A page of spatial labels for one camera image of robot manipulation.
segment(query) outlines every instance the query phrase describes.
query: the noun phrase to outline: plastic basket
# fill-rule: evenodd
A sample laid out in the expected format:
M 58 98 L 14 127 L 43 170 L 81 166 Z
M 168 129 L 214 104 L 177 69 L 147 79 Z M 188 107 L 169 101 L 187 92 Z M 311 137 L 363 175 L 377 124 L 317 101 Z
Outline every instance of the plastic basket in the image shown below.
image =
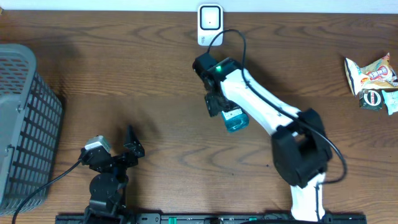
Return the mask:
M 36 72 L 36 58 L 23 45 L 0 44 L 0 215 L 49 180 L 58 147 L 63 110 Z M 47 189 L 21 210 L 47 198 Z

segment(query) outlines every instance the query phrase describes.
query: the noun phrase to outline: wood grain surface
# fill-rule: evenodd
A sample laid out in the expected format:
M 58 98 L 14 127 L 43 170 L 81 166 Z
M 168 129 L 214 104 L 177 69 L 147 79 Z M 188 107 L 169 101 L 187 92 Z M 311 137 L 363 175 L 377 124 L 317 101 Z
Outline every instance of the wood grain surface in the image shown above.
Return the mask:
M 398 17 L 360 14 L 226 13 L 226 28 L 248 40 L 248 69 L 268 90 L 320 113 L 328 137 L 348 162 L 347 179 L 325 187 L 324 207 L 363 212 L 368 223 L 398 221 L 398 114 L 362 110 L 349 90 L 343 59 L 365 66 L 391 54 L 398 69 Z M 274 169 L 270 137 L 252 119 L 229 134 L 210 118 L 192 71 L 196 13 L 5 11 L 0 42 L 30 47 L 38 71 L 66 99 L 54 175 L 75 163 L 97 134 L 115 155 L 128 124 L 146 156 L 128 170 L 129 208 L 164 213 L 261 213 L 289 210 L 291 196 Z M 241 40 L 226 34 L 214 56 L 240 58 Z M 327 178 L 341 165 L 333 159 Z M 18 223 L 53 223 L 88 205 L 97 173 L 79 166 L 51 186 L 47 201 Z M 11 217 L 1 217 L 10 223 Z

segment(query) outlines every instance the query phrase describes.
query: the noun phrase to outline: white device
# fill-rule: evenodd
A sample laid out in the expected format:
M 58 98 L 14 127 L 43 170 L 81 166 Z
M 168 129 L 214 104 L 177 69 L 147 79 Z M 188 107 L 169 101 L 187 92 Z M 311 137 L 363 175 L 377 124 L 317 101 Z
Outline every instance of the white device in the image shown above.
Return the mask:
M 209 46 L 214 36 L 224 30 L 223 8 L 219 4 L 202 4 L 198 8 L 198 44 Z M 213 46 L 223 43 L 221 34 Z
M 271 103 L 278 106 L 280 109 L 286 111 L 294 117 L 298 117 L 299 109 L 290 106 L 276 96 L 271 94 L 268 90 L 256 82 L 250 75 L 249 71 L 244 70 L 244 76 L 251 86 L 264 98 L 267 98 Z M 220 83 L 224 96 L 248 112 L 267 132 L 272 135 L 276 132 L 276 128 L 280 125 L 286 126 L 292 120 L 274 108 L 269 106 L 266 102 L 260 99 L 253 91 L 247 88 L 245 81 L 242 78 L 240 69 L 236 69 L 226 76 L 226 79 Z M 316 212 L 316 186 L 325 180 L 325 173 L 318 174 L 313 177 L 304 188 L 298 186 L 290 186 L 292 192 L 292 215 L 296 220 L 317 222 Z M 322 185 L 318 189 L 318 212 L 319 216 L 325 215 L 325 210 L 322 207 Z

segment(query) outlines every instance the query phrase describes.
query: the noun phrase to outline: white backdrop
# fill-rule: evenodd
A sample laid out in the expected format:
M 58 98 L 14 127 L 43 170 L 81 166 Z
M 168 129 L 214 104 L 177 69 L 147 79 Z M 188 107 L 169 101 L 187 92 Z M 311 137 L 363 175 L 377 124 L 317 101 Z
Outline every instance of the white backdrop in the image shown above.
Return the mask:
M 203 3 L 218 3 L 226 12 L 398 13 L 398 0 L 0 0 L 0 7 L 6 10 L 192 12 Z

